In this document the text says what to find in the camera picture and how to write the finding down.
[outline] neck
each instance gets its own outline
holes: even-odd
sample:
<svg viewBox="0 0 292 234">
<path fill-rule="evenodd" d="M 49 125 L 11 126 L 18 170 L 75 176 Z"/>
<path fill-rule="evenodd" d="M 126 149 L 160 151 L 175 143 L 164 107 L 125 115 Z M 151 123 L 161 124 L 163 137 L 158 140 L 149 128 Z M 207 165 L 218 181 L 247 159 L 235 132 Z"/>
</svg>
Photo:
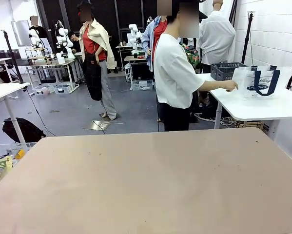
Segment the neck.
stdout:
<svg viewBox="0 0 292 234">
<path fill-rule="evenodd" d="M 179 37 L 179 26 L 174 22 L 171 24 L 168 24 L 166 27 L 166 30 L 164 31 L 166 34 L 170 34 L 174 38 L 178 39 Z"/>
<path fill-rule="evenodd" d="M 166 20 L 167 16 L 161 16 L 161 22 L 164 22 Z"/>
<path fill-rule="evenodd" d="M 214 4 L 214 10 L 215 11 L 219 11 L 220 8 L 221 8 L 221 4 L 219 4 L 219 3 Z"/>
</svg>

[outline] blue denim shirt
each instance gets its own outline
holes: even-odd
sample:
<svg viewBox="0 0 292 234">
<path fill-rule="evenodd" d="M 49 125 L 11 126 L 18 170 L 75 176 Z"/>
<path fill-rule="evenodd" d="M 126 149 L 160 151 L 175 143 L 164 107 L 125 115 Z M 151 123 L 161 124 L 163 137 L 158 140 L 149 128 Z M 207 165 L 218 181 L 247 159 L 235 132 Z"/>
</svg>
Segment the blue denim shirt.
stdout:
<svg viewBox="0 0 292 234">
<path fill-rule="evenodd" d="M 150 22 L 141 38 L 141 46 L 146 54 L 147 65 L 149 66 L 149 70 L 152 72 L 154 70 L 151 61 L 154 46 L 154 31 L 155 28 L 159 25 L 160 20 L 161 16 L 157 16 L 152 22 Z M 147 50 L 149 48 L 151 50 L 151 55 L 147 55 Z"/>
</svg>

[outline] white shirt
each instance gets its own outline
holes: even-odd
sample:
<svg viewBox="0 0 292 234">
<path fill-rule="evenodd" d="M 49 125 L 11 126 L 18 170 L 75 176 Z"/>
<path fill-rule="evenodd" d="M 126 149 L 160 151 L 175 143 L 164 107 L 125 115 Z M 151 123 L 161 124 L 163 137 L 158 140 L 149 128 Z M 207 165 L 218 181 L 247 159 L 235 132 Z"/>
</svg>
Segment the white shirt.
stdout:
<svg viewBox="0 0 292 234">
<path fill-rule="evenodd" d="M 176 108 L 190 107 L 193 92 L 204 83 L 195 74 L 177 39 L 165 33 L 156 45 L 154 73 L 158 102 Z"/>
<path fill-rule="evenodd" d="M 200 25 L 199 45 L 202 63 L 233 62 L 235 29 L 219 11 L 213 11 Z"/>
</svg>

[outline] beige cardigan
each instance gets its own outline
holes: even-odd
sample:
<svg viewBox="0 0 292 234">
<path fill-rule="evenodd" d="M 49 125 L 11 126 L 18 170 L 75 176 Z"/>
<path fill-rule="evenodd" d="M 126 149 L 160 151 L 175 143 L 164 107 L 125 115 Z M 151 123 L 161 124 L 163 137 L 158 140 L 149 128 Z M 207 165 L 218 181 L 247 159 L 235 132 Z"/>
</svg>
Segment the beige cardigan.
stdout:
<svg viewBox="0 0 292 234">
<path fill-rule="evenodd" d="M 106 52 L 107 52 L 107 65 L 110 70 L 115 69 L 115 57 L 113 55 L 113 52 L 111 50 L 111 46 L 109 43 L 109 35 L 108 32 L 104 29 L 104 27 L 99 24 L 96 19 L 92 23 L 85 22 L 83 26 L 81 27 L 79 31 L 79 44 L 81 46 L 81 53 L 82 53 L 82 59 L 84 61 L 85 59 L 85 49 L 84 49 L 84 43 L 83 43 L 83 34 L 89 25 L 88 28 L 88 38 L 93 40 L 94 42 L 98 43 Z"/>
</svg>

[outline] gray pants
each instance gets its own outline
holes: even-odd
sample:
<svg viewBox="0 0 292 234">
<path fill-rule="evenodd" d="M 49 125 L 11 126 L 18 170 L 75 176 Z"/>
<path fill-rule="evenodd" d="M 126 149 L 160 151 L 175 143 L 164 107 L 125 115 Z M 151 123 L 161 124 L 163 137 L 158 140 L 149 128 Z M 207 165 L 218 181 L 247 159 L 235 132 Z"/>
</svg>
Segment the gray pants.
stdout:
<svg viewBox="0 0 292 234">
<path fill-rule="evenodd" d="M 111 93 L 108 87 L 108 71 L 107 71 L 107 62 L 99 62 L 101 66 L 101 94 L 102 99 L 100 104 L 103 106 L 105 111 L 107 112 L 110 119 L 114 119 L 117 117 L 116 108 L 111 100 Z"/>
</svg>

